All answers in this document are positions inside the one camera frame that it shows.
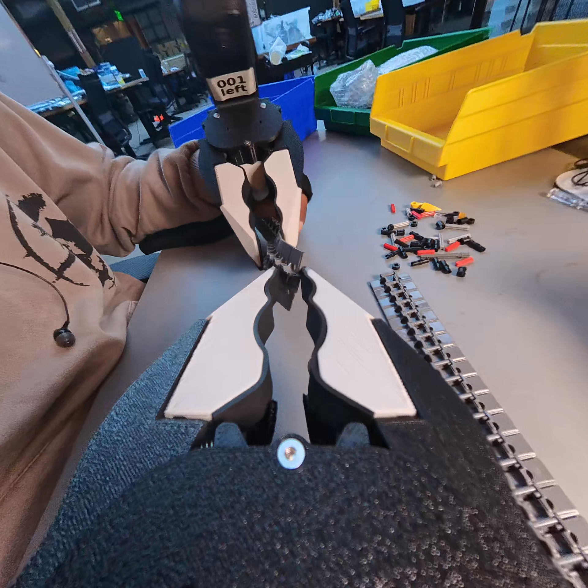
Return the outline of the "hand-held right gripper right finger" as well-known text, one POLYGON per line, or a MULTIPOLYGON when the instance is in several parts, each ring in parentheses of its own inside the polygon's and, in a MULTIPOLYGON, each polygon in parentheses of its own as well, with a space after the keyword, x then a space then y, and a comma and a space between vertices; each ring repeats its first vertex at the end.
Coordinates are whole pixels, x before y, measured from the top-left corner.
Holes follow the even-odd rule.
POLYGON ((375 318, 313 269, 302 270, 301 290, 313 342, 309 410, 321 419, 415 417, 375 318))

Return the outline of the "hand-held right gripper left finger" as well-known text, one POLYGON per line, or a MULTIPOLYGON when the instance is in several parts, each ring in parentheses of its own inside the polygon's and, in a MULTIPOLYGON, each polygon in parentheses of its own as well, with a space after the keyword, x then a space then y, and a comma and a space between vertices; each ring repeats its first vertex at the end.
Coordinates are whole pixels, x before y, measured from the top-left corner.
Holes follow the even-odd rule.
POLYGON ((273 395, 266 342, 275 327, 276 286, 277 269, 268 269, 206 319, 165 418, 264 417, 273 395))

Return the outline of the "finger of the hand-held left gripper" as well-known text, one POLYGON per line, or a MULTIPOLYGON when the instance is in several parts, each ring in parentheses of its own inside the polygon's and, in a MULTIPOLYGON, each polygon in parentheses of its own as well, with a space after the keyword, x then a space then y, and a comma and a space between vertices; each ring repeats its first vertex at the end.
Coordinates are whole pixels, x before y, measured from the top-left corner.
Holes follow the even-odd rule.
POLYGON ((255 230, 252 191, 246 171, 241 166, 223 163, 215 166, 220 209, 237 239, 255 265, 261 269, 263 254, 255 230))
POLYGON ((296 249, 300 232, 302 189, 298 186, 289 151, 274 151, 264 162, 264 173, 273 190, 280 235, 289 246, 296 249))

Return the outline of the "grey toy track belt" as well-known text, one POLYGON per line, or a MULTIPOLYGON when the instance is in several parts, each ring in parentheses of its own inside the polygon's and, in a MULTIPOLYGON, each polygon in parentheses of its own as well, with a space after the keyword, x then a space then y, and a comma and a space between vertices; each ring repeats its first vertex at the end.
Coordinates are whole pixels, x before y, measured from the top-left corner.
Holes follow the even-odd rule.
POLYGON ((289 312, 300 285, 303 252, 283 239, 274 218, 256 217, 254 228, 261 246, 262 268, 274 270, 270 281, 272 299, 289 312))
POLYGON ((464 356, 409 275, 370 284, 389 326, 436 369, 468 407, 502 469, 515 502, 573 587, 587 587, 587 520, 565 494, 464 356))

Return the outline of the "pile of small building pieces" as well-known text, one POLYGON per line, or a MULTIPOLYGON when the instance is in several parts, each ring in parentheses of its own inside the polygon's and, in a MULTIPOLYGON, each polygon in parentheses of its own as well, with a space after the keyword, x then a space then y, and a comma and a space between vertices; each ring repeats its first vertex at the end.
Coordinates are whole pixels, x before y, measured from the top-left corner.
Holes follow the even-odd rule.
POLYGON ((404 260, 411 268, 426 266, 463 278, 475 261, 474 255, 487 251, 472 233, 475 218, 462 210, 412 201, 403 209, 396 206, 392 216, 392 222, 382 226, 379 234, 384 258, 392 261, 394 271, 401 269, 404 260))

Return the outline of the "grey desk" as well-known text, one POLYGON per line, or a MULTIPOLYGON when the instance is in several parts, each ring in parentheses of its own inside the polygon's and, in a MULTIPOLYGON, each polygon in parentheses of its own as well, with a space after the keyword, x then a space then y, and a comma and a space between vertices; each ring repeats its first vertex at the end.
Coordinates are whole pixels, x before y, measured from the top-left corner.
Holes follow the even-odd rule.
MULTIPOLYGON (((368 282, 389 272, 380 228, 412 200, 475 218, 464 278, 408 268, 417 289, 572 507, 587 520, 587 213, 545 194, 576 153, 547 149, 432 187, 429 175, 375 139, 319 130, 305 141, 313 187, 305 264, 373 316, 368 282)), ((40 545, 93 432, 129 385, 192 324, 257 277, 234 237, 160 258, 129 323, 123 356, 98 392, 27 555, 40 545)), ((276 305, 268 349, 276 433, 307 438, 302 393, 312 341, 300 294, 276 305)))

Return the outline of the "blue plastic storage bin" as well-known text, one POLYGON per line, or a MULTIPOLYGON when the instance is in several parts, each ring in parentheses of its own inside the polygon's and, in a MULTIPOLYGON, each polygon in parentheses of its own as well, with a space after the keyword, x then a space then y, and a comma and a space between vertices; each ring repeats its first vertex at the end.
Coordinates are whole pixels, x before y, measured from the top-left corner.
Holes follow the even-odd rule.
MULTIPOLYGON (((313 76, 288 79, 259 87, 260 98, 281 108, 283 119, 292 123, 301 141, 316 132, 318 127, 314 111, 314 94, 313 76)), ((202 125, 212 110, 214 106, 209 104, 187 118, 173 123, 169 127, 173 146, 179 148, 184 143, 204 139, 202 125)))

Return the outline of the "green plastic storage bin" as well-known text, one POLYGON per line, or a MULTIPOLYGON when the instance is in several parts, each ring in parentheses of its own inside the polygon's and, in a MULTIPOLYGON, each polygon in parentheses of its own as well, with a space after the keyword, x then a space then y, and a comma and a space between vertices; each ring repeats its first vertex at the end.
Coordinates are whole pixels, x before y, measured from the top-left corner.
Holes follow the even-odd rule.
POLYGON ((405 40, 399 48, 395 46, 387 47, 364 57, 342 63, 326 73, 321 73, 315 79, 314 109, 316 119, 323 121, 325 128, 330 131, 358 136, 370 136, 370 109, 352 109, 336 106, 329 89, 339 74, 355 70, 368 59, 371 59, 375 66, 378 67, 401 52, 423 45, 430 45, 437 48, 438 53, 436 55, 443 55, 460 48, 468 47, 482 40, 488 40, 489 36, 490 28, 484 27, 405 40))

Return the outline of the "grey chair seat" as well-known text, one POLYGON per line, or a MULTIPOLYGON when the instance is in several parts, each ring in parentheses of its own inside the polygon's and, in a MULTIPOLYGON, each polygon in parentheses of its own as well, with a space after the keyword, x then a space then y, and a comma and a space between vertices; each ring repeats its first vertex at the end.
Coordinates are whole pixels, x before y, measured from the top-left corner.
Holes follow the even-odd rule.
POLYGON ((156 266, 160 252, 129 256, 122 261, 110 264, 113 272, 129 275, 143 283, 147 283, 156 266))

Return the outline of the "clear plastic parts bag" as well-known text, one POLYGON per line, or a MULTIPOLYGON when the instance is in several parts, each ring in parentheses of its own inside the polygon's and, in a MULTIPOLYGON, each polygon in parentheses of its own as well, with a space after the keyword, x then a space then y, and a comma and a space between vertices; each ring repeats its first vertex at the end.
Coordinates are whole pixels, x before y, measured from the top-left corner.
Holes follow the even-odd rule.
POLYGON ((371 109, 379 70, 368 59, 355 70, 339 74, 330 86, 337 107, 371 109))
POLYGON ((401 52, 378 66, 378 76, 386 75, 392 71, 402 69, 406 66, 430 58, 437 53, 437 48, 434 48, 430 45, 423 45, 401 52))

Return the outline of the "background black office chair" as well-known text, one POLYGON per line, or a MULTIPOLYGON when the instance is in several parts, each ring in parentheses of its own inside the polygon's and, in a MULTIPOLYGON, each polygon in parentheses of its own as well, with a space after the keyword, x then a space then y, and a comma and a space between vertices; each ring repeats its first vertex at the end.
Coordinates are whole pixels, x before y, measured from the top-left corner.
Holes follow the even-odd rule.
POLYGON ((97 131, 104 143, 117 155, 136 158, 130 145, 131 132, 112 107, 98 74, 94 71, 80 73, 78 79, 85 92, 92 119, 96 122, 97 131))

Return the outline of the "person's beige hoodie torso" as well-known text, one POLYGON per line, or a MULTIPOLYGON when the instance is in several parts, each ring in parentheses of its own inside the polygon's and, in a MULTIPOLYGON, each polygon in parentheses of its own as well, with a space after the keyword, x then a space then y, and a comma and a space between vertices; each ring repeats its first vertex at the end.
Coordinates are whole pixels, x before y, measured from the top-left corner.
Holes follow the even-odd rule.
POLYGON ((1 587, 17 572, 144 284, 40 194, 1 195, 1 587), (70 348, 53 333, 69 328, 70 348))

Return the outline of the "yellow plastic storage bin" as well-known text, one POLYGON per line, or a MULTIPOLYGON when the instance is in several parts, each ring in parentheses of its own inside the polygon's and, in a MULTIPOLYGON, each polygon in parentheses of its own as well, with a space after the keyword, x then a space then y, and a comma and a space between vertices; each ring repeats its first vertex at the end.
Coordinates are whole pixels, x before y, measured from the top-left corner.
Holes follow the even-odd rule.
POLYGON ((587 19, 540 22, 378 77, 370 131, 441 180, 587 135, 587 19))

